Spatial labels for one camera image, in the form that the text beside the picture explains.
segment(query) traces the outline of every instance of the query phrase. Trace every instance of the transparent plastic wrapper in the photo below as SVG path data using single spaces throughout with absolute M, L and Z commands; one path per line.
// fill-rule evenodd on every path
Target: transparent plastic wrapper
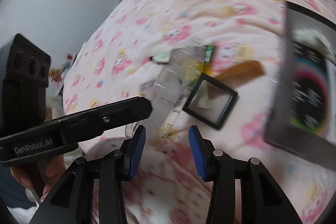
M 146 120 L 129 124 L 125 135 L 131 138 L 138 125 L 146 127 L 148 139 L 167 137 L 182 111 L 190 91 L 198 80 L 204 65 L 205 46 L 188 46 L 172 50 L 169 65 L 165 65 L 155 82 L 146 92 L 153 111 Z

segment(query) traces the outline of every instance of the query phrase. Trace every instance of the metal screw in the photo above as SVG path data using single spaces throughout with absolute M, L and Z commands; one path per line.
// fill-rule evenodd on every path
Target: metal screw
M 258 165 L 260 163 L 260 160 L 258 160 L 257 158 L 252 158 L 251 163 L 254 165 Z
M 213 154 L 214 154 L 216 157 L 220 157 L 220 156 L 223 155 L 223 151 L 215 150 L 215 151 L 213 152 Z
M 123 152 L 120 149 L 114 150 L 112 151 L 113 156 L 117 157 L 117 156 L 121 156 L 123 154 Z
M 78 164 L 78 165 L 81 165 L 81 164 L 83 164 L 85 162 L 85 159 L 84 158 L 76 158 L 76 160 L 75 160 L 75 163 L 76 164 Z

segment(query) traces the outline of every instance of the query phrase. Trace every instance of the black robotic device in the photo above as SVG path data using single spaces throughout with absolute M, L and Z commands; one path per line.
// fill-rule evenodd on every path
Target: black robotic device
M 150 101 L 135 97 L 42 123 L 49 67 L 50 57 L 19 34 L 0 49 L 0 162 L 3 166 L 20 165 L 32 177 L 39 197 L 44 186 L 39 161 L 72 151 L 78 142 L 101 135 L 104 130 L 146 119 L 152 111 Z M 136 175 L 145 140 L 146 129 L 139 126 L 133 138 L 103 159 L 77 158 L 50 191 L 31 224 L 92 223 L 95 179 L 100 179 L 100 224 L 126 224 L 121 181 L 130 181 Z M 258 159 L 235 160 L 215 150 L 196 126 L 189 130 L 189 141 L 199 175 L 204 181 L 214 182 L 207 224 L 234 222 L 235 179 L 241 179 L 242 224 L 301 223 Z M 1 199 L 0 214 L 2 223 L 17 224 Z

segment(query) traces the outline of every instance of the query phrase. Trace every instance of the gray box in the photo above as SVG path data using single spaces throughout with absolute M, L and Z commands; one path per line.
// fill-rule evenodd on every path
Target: gray box
M 297 47 L 300 48 L 300 46 L 297 44 L 295 46 L 292 36 L 294 30 L 314 29 L 329 40 L 332 44 L 333 52 L 336 52 L 336 25 L 323 16 L 300 5 L 286 2 L 286 6 L 287 11 L 282 53 L 283 63 L 279 72 L 273 108 L 264 131 L 264 141 L 310 162 L 336 170 L 335 64 L 328 58 L 324 58 L 326 60 L 325 68 L 327 77 L 325 82 L 328 87 L 327 98 L 321 98 L 315 92 L 311 91 L 311 89 L 309 89 L 308 93 L 297 90 L 297 68 L 301 64 L 297 61 L 300 60 L 300 58 L 298 59 L 298 52 L 302 54 L 301 51 L 303 51 L 303 49 L 301 48 L 297 51 Z M 312 55 L 316 57 L 314 50 L 311 52 Z M 317 100 L 317 102 L 319 102 L 318 107 L 324 106 L 324 109 L 321 107 L 320 112 L 316 111 L 316 109 L 314 112 L 317 116 L 320 116 L 320 118 L 324 115 L 324 119 L 320 119 L 320 123 L 316 121 L 315 118 L 305 114 L 306 111 L 310 111 L 310 105 L 314 104 L 311 100 Z M 307 106 L 307 103 L 302 103 L 302 101 L 307 101 L 310 105 L 302 111 L 302 115 L 305 117 L 305 125 L 298 126 L 295 124 L 299 112 L 297 111 L 298 105 Z M 311 130 L 307 130 L 307 127 L 305 127 L 307 124 L 311 127 Z M 324 134 L 321 134 L 322 137 L 316 133 L 312 133 L 314 130 L 317 132 L 316 128 L 319 127 L 322 128 L 321 132 L 324 132 Z

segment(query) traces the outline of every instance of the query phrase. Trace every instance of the cardboard box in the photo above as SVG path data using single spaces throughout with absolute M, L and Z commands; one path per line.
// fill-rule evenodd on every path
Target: cardboard box
M 336 25 L 307 8 L 286 5 L 283 63 L 264 141 L 336 170 L 335 63 L 293 37 L 295 30 L 316 30 L 336 52 Z

